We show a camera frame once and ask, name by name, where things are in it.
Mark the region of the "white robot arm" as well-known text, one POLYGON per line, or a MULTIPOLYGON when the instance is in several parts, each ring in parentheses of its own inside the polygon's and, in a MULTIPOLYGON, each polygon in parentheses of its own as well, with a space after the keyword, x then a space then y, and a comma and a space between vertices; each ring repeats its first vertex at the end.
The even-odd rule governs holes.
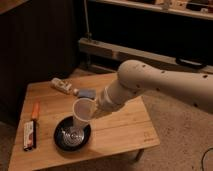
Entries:
POLYGON ((213 74, 161 70, 138 60, 123 62, 116 79, 99 94, 94 118, 119 111, 127 101, 156 90, 213 114, 213 74))

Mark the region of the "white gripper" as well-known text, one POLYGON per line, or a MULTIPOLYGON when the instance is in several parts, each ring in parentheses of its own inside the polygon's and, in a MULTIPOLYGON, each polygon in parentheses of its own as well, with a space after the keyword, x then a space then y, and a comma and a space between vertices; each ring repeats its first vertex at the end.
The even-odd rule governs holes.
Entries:
POLYGON ((124 102, 118 98, 112 98, 105 87, 95 100, 95 109, 93 118, 101 118, 120 110, 124 106, 124 102))

